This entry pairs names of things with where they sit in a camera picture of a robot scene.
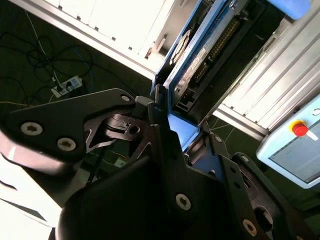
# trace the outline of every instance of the metal profile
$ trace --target metal profile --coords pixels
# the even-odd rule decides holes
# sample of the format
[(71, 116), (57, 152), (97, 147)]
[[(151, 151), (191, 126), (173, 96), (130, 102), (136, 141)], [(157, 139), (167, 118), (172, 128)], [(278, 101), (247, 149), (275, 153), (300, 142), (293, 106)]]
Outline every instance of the metal profile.
[(320, 2), (277, 31), (242, 72), (214, 115), (251, 134), (253, 125), (266, 135), (320, 93)]
[[(160, 66), (157, 62), (152, 64), (150, 61), (144, 58), (144, 55), (139, 55), (128, 48), (123, 48), (120, 44), (116, 43), (111, 38), (75, 18), (75, 15), (72, 16), (62, 11), (61, 9), (59, 9), (59, 1), (10, 0), (10, 2), (45, 20), (53, 26), (65, 31), (75, 38), (78, 38), (82, 42), (126, 65), (127, 67), (133, 69), (134, 71), (138, 72), (148, 79), (152, 80), (154, 78), (156, 71)], [(155, 29), (153, 31), (149, 32), (152, 37), (154, 37), (156, 32), (159, 31), (158, 28), (161, 25), (160, 21), (156, 21), (155, 23), (157, 23), (157, 26), (155, 26)]]

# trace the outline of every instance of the black cable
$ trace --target black cable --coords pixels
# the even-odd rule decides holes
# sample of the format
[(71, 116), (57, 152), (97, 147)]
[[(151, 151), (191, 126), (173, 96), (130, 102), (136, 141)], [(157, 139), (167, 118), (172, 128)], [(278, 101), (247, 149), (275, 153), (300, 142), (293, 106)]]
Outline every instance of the black cable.
[[(100, 68), (101, 70), (105, 71), (106, 73), (114, 76), (115, 78), (117, 78), (119, 80), (119, 82), (121, 82), (126, 87), (126, 89), (129, 90), (130, 92), (134, 93), (135, 95), (139, 95), (136, 91), (134, 91), (128, 84), (126, 84), (115, 73), (107, 70), (105, 67), (103, 67), (103, 66), (101, 66), (99, 64), (94, 63), (92, 54), (90, 53), (90, 51), (85, 46), (82, 46), (82, 45), (67, 46), (67, 47), (63, 48), (62, 50), (60, 50), (58, 53), (54, 54), (54, 52), (55, 52), (54, 46), (53, 46), (51, 40), (48, 37), (41, 36), (37, 40), (36, 44), (33, 44), (33, 43), (31, 43), (31, 42), (29, 42), (27, 40), (22, 39), (21, 37), (15, 35), (13, 33), (5, 32), (0, 36), (0, 41), (3, 39), (4, 36), (7, 36), (7, 35), (8, 36), (12, 36), (12, 37), (18, 39), (19, 41), (21, 41), (21, 42), (23, 42), (25, 44), (28, 44), (30, 47), (32, 47), (31, 50), (25, 52), (23, 50), (16, 49), (16, 48), (13, 48), (11, 46), (0, 45), (0, 48), (7, 48), (7, 49), (10, 49), (12, 51), (16, 51), (18, 53), (26, 55), (28, 63), (33, 67), (35, 77), (40, 82), (48, 83), (48, 82), (50, 82), (51, 78), (48, 79), (48, 80), (42, 80), (38, 76), (37, 69), (44, 69), (46, 71), (46, 73), (50, 77), (53, 76), (53, 71), (55, 71), (56, 73), (64, 75), (64, 76), (66, 76), (68, 78), (72, 78), (74, 76), (74, 74), (71, 75), (71, 74), (68, 74), (66, 72), (63, 72), (60, 69), (58, 69), (56, 66), (54, 66), (53, 64), (56, 63), (56, 62), (86, 63), (86, 64), (88, 64), (88, 69), (84, 73), (78, 74), (79, 77), (83, 78), (83, 77), (87, 76), (90, 73), (90, 71), (92, 70), (92, 67), (95, 66), (95, 67)], [(41, 49), (39, 47), (39, 41), (41, 41), (41, 40), (46, 40), (49, 43), (50, 48), (51, 48), (51, 51), (49, 51), (49, 53), (52, 56), (49, 56), (48, 53), (47, 53), (47, 55), (44, 55), (44, 53), (41, 51)], [(86, 61), (86, 60), (83, 61), (83, 60), (80, 60), (80, 59), (60, 58), (60, 56), (63, 55), (65, 52), (70, 51), (70, 50), (75, 49), (75, 48), (81, 48), (81, 49), (85, 50), (85, 52), (88, 55), (89, 60), (88, 61)]]
[(5, 79), (11, 80), (11, 81), (15, 81), (16, 83), (18, 83), (19, 86), (20, 86), (20, 88), (21, 88), (22, 91), (23, 91), (24, 98), (27, 97), (26, 89), (24, 88), (24, 86), (22, 86), (22, 84), (21, 84), (21, 82), (20, 82), (19, 80), (15, 79), (15, 78), (13, 78), (13, 77), (10, 77), (10, 76), (2, 76), (2, 77), (0, 77), (0, 80), (5, 80)]
[(52, 87), (50, 87), (50, 86), (48, 86), (48, 85), (45, 85), (45, 86), (42, 86), (42, 87), (40, 87), (32, 96), (27, 96), (27, 97), (25, 97), (24, 99), (23, 99), (23, 101), (22, 101), (22, 104), (24, 104), (25, 103), (25, 101), (26, 100), (28, 100), (28, 98), (31, 98), (31, 100), (30, 100), (30, 102), (29, 102), (29, 105), (32, 105), (32, 102), (34, 101), (34, 100), (37, 100), (37, 101), (39, 101), (40, 103), (44, 103), (43, 101), (40, 101), (39, 99), (37, 99), (36, 98), (36, 96), (37, 96), (37, 94), (39, 94), (43, 89), (52, 89)]
[(97, 160), (95, 161), (95, 164), (94, 164), (94, 166), (93, 166), (93, 168), (92, 168), (92, 170), (90, 172), (89, 178), (88, 178), (88, 180), (87, 180), (87, 182), (85, 184), (86, 186), (91, 184), (93, 179), (95, 178), (95, 176), (96, 176), (96, 174), (98, 172), (99, 166), (100, 166), (100, 164), (101, 164), (101, 162), (102, 162), (102, 160), (103, 160), (103, 158), (105, 156), (106, 150), (107, 150), (106, 147), (103, 147), (101, 149), (100, 154), (99, 154)]

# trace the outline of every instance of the cable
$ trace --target cable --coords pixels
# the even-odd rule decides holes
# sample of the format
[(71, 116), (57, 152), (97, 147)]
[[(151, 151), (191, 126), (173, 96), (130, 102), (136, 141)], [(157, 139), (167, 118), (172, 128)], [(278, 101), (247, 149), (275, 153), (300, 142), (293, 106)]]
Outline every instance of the cable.
[[(47, 56), (44, 48), (42, 47), (41, 42), (39, 41), (39, 37), (38, 37), (37, 31), (36, 31), (36, 28), (35, 28), (32, 20), (31, 20), (31, 18), (30, 18), (30, 16), (29, 16), (29, 13), (28, 13), (26, 10), (24, 10), (24, 12), (25, 12), (25, 14), (26, 14), (27, 18), (29, 19), (29, 22), (30, 22), (30, 24), (31, 24), (31, 26), (32, 26), (34, 35), (35, 35), (35, 37), (36, 37), (36, 39), (37, 39), (37, 43), (39, 44), (39, 46), (40, 46), (43, 54), (44, 54), (44, 55), (46, 56), (46, 58), (48, 59), (48, 56)], [(54, 69), (53, 69), (53, 75), (54, 75), (54, 78), (56, 79), (56, 81), (59, 83), (59, 85), (61, 85), (61, 83), (60, 83), (60, 81), (59, 81), (59, 79), (58, 79), (58, 77), (57, 77), (56, 71), (55, 71)]]
[(213, 126), (212, 126), (212, 128), (211, 128), (212, 130), (215, 128), (215, 126), (217, 125), (218, 121), (219, 121), (219, 118), (217, 118), (217, 119), (215, 120), (215, 123), (213, 124)]
[(61, 42), (63, 42), (64, 45), (69, 47), (81, 59), (81, 61), (84, 63), (84, 65), (88, 68), (88, 71), (89, 71), (90, 77), (91, 77), (91, 87), (90, 87), (90, 91), (89, 92), (92, 93), (92, 90), (94, 88), (94, 76), (92, 74), (91, 69), (89, 68), (89, 65), (85, 62), (85, 60), (82, 58), (82, 56), (80, 55), (80, 53), (76, 49), (74, 49), (73, 47), (70, 47), (70, 45), (66, 41), (64, 41), (62, 36), (57, 31), (57, 28), (55, 28), (55, 27), (53, 27), (53, 28), (54, 28), (55, 34), (58, 36), (58, 38), (61, 40)]
[(55, 96), (55, 95), (52, 94), (52, 96), (50, 97), (50, 100), (49, 100), (48, 104), (51, 103), (51, 101), (52, 101), (52, 99), (54, 98), (54, 96)]
[(39, 99), (36, 98), (36, 95), (39, 94), (43, 89), (52, 89), (50, 86), (42, 86), (40, 87), (32, 96), (27, 96), (23, 99), (22, 104), (25, 103), (26, 100), (28, 100), (28, 98), (31, 98), (29, 104), (31, 105), (31, 103), (36, 99), (37, 101), (39, 101), (41, 104), (43, 104), (42, 101), (40, 101)]
[(229, 124), (218, 126), (218, 127), (215, 127), (215, 128), (211, 128), (210, 131), (217, 130), (217, 129), (222, 129), (222, 128), (227, 127), (227, 126), (229, 126)]
[(228, 138), (230, 137), (230, 135), (232, 134), (232, 132), (234, 131), (234, 127), (231, 129), (231, 131), (229, 132), (229, 135), (226, 137), (226, 139), (224, 140), (224, 143), (226, 143), (228, 141)]
[(7, 80), (12, 80), (12, 81), (15, 81), (16, 83), (18, 83), (19, 86), (20, 86), (20, 88), (21, 88), (22, 91), (23, 91), (24, 97), (25, 97), (25, 98), (27, 97), (26, 89), (24, 88), (24, 86), (22, 86), (22, 84), (21, 84), (21, 82), (20, 82), (19, 80), (15, 79), (15, 78), (13, 78), (13, 77), (10, 77), (10, 76), (2, 76), (2, 77), (0, 77), (0, 80), (5, 80), (5, 79), (7, 79)]
[(55, 88), (51, 88), (51, 91), (52, 90), (55, 91), (56, 93), (58, 93), (60, 95), (60, 97), (62, 97), (61, 93), (58, 90), (56, 90)]
[[(92, 154), (92, 155), (95, 155), (95, 156), (99, 157), (99, 155), (96, 154), (96, 153), (94, 153), (94, 152), (89, 152), (89, 153)], [(107, 161), (104, 160), (103, 158), (102, 158), (102, 161), (105, 162), (106, 164), (109, 164), (109, 165), (113, 165), (113, 166), (114, 166), (114, 164), (112, 164), (112, 163), (110, 163), (110, 162), (107, 162)]]
[(117, 153), (117, 152), (115, 152), (115, 151), (110, 151), (110, 152), (113, 153), (113, 154), (116, 154), (116, 155), (118, 155), (118, 156), (120, 156), (120, 157), (122, 157), (125, 161), (127, 160), (127, 158), (126, 158), (124, 155), (120, 154), (120, 153)]
[(89, 184), (91, 184), (92, 181), (93, 181), (93, 179), (95, 178), (95, 176), (96, 176), (96, 174), (97, 174), (97, 172), (98, 172), (100, 163), (101, 163), (101, 161), (103, 160), (103, 157), (104, 157), (104, 155), (105, 155), (105, 153), (106, 153), (106, 150), (107, 150), (106, 147), (103, 147), (103, 148), (100, 150), (100, 153), (99, 153), (99, 155), (98, 155), (98, 158), (97, 158), (95, 164), (93, 165), (93, 168), (92, 168), (92, 170), (91, 170), (91, 172), (90, 172), (90, 175), (89, 175), (89, 177), (88, 177), (88, 180), (87, 180), (87, 182), (86, 182), (86, 184), (85, 184), (86, 186), (89, 185)]
[[(29, 45), (29, 46), (31, 47), (31, 50), (29, 50), (29, 51), (24, 51), (24, 50), (21, 50), (21, 49), (16, 49), (16, 48), (11, 47), (11, 46), (0, 45), (0, 48), (10, 49), (10, 50), (15, 51), (15, 52), (17, 52), (17, 53), (26, 55), (28, 63), (29, 63), (31, 66), (33, 66), (33, 68), (34, 68), (35, 77), (36, 77), (40, 82), (48, 83), (48, 82), (51, 81), (51, 76), (52, 76), (52, 75), (51, 75), (51, 73), (49, 72), (49, 70), (46, 69), (46, 66), (48, 66), (48, 65), (49, 65), (50, 67), (52, 67), (52, 69), (54, 69), (55, 72), (57, 72), (57, 73), (59, 73), (59, 74), (61, 74), (61, 75), (64, 75), (64, 76), (66, 76), (66, 77), (68, 77), (68, 78), (72, 78), (72, 77), (74, 77), (75, 75), (78, 75), (80, 78), (83, 78), (84, 76), (90, 74), (90, 71), (92, 70), (92, 67), (95, 66), (95, 67), (100, 68), (101, 70), (105, 71), (106, 73), (114, 76), (116, 79), (118, 79), (118, 81), (121, 82), (121, 83), (125, 86), (125, 88), (127, 89), (127, 91), (128, 91), (130, 94), (133, 93), (132, 95), (136, 95), (136, 96), (139, 95), (136, 91), (134, 91), (130, 86), (128, 86), (128, 85), (127, 85), (120, 77), (118, 77), (115, 73), (113, 73), (113, 72), (109, 71), (108, 69), (106, 69), (105, 67), (103, 67), (103, 66), (101, 66), (101, 65), (96, 64), (95, 62), (93, 62), (92, 55), (91, 55), (91, 53), (88, 51), (88, 49), (87, 49), (85, 46), (82, 46), (82, 45), (70, 45), (70, 46), (68, 46), (68, 47), (66, 47), (66, 48), (63, 48), (63, 49), (60, 50), (59, 52), (55, 53), (55, 50), (54, 50), (54, 48), (53, 48), (53, 45), (52, 45), (50, 39), (47, 38), (47, 37), (41, 36), (41, 37), (39, 37), (39, 39), (37, 40), (37, 43), (38, 43), (40, 40), (41, 40), (41, 41), (47, 40), (47, 41), (50, 43), (50, 47), (52, 48), (52, 51), (51, 51), (51, 52), (52, 52), (52, 53), (51, 53), (52, 56), (47, 56), (47, 57), (45, 57), (44, 54), (43, 54), (43, 52), (41, 51), (41, 48), (38, 46), (38, 44), (35, 45), (35, 44), (33, 44), (33, 43), (31, 43), (31, 42), (29, 42), (29, 41), (27, 41), (27, 40), (24, 40), (24, 39), (22, 39), (21, 37), (15, 35), (15, 34), (13, 34), (13, 33), (10, 33), (10, 32), (5, 32), (5, 33), (3, 33), (2, 35), (0, 35), (0, 41), (3, 41), (3, 38), (4, 38), (5, 36), (10, 36), (10, 37), (16, 38), (17, 40), (19, 40), (19, 41), (21, 41), (21, 42), (23, 42), (23, 43), (25, 43), (25, 44), (27, 44), (27, 45)], [(80, 59), (60, 57), (60, 56), (62, 56), (64, 53), (66, 53), (67, 51), (70, 51), (70, 50), (76, 49), (76, 48), (81, 48), (81, 49), (85, 50), (85, 52), (86, 52), (87, 55), (88, 55), (89, 60), (83, 60), (83, 61), (82, 61), (82, 60), (80, 60)], [(73, 74), (73, 75), (71, 75), (71, 74), (68, 74), (68, 73), (66, 73), (66, 72), (61, 71), (61, 70), (58, 69), (56, 66), (54, 66), (53, 63), (56, 63), (56, 62), (69, 62), (69, 63), (72, 63), (72, 62), (73, 62), (73, 63), (82, 63), (82, 64), (83, 64), (83, 63), (86, 63), (86, 64), (89, 66), (89, 68), (87, 69), (86, 72), (83, 72), (82, 74)], [(48, 79), (48, 80), (42, 80), (42, 79), (38, 76), (38, 74), (37, 74), (37, 69), (42, 69), (42, 68), (45, 69), (46, 72), (47, 72), (49, 75), (51, 75), (51, 76), (50, 76), (50, 79)]]
[(0, 104), (12, 104), (12, 105), (18, 105), (18, 106), (24, 106), (24, 107), (30, 107), (31, 105), (28, 104), (22, 104), (22, 103), (16, 103), (11, 101), (0, 101)]

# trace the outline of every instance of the blue cable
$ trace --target blue cable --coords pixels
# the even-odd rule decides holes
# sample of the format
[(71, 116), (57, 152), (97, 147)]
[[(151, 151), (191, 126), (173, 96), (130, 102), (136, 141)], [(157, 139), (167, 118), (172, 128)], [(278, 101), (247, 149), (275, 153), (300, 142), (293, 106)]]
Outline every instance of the blue cable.
[(90, 73), (90, 78), (91, 78), (91, 87), (90, 87), (90, 91), (89, 93), (92, 93), (92, 90), (94, 88), (94, 76), (92, 74), (92, 71), (89, 67), (89, 65), (85, 62), (85, 60), (82, 58), (82, 56), (80, 55), (80, 53), (74, 49), (73, 47), (71, 47), (66, 41), (64, 41), (64, 39), (62, 38), (62, 36), (59, 34), (59, 32), (57, 31), (57, 29), (54, 27), (55, 33), (58, 36), (58, 38), (61, 40), (61, 42), (63, 42), (64, 45), (66, 45), (67, 47), (69, 47), (75, 54), (78, 55), (78, 57), (81, 59), (81, 61), (85, 64), (85, 66), (88, 68), (89, 73)]

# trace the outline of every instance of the black metal bracket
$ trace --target black metal bracket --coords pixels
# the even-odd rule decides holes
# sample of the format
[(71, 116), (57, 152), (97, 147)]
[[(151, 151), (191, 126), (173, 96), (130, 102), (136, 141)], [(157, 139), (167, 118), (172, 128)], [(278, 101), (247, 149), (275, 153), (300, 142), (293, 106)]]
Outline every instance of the black metal bracket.
[[(134, 100), (125, 91), (112, 89), (12, 112), (1, 126), (5, 133), (1, 137), (10, 141), (18, 154), (11, 157), (10, 147), (1, 148), (0, 152), (16, 164), (58, 175), (76, 170), (84, 155), (95, 148), (110, 145), (116, 139), (134, 142), (136, 147), (128, 164), (143, 157), (155, 161), (169, 211), (180, 222), (192, 222), (197, 204), (179, 137), (170, 130), (165, 106), (156, 96), (158, 103), (145, 97)], [(27, 129), (31, 132), (22, 130), (21, 126), (28, 122), (36, 123), (42, 131), (33, 135), (36, 125)], [(61, 138), (73, 141), (74, 148), (70, 144), (65, 146), (69, 149), (61, 149)], [(188, 210), (177, 205), (178, 194), (184, 194), (191, 202)]]
[(291, 239), (317, 239), (250, 157), (237, 153), (232, 157), (232, 161), (238, 164), (243, 180), (246, 181), (245, 189), (250, 196), (252, 208), (258, 213), (257, 210), (263, 206), (274, 220), (272, 226), (274, 239), (288, 239), (288, 236)]
[[(198, 139), (193, 148), (189, 149), (189, 152), (194, 152), (193, 149), (198, 149), (197, 151), (201, 152), (199, 157), (194, 153), (191, 155), (193, 167), (203, 171), (206, 169), (206, 173), (214, 176), (217, 181), (223, 184), (233, 218), (234, 231), (237, 231), (239, 236), (268, 239), (268, 236), (258, 225), (238, 165), (226, 157), (229, 154), (224, 141), (216, 134), (210, 133), (207, 127), (207, 129), (203, 129), (202, 137)], [(204, 169), (203, 164), (199, 165), (201, 161), (210, 163)], [(245, 228), (248, 227), (248, 224), (253, 226), (252, 231), (247, 231)]]
[(189, 163), (194, 165), (204, 155), (208, 146), (211, 146), (211, 151), (214, 155), (221, 155), (229, 158), (225, 142), (218, 135), (211, 132), (208, 123), (205, 122), (202, 125), (199, 135), (185, 151)]

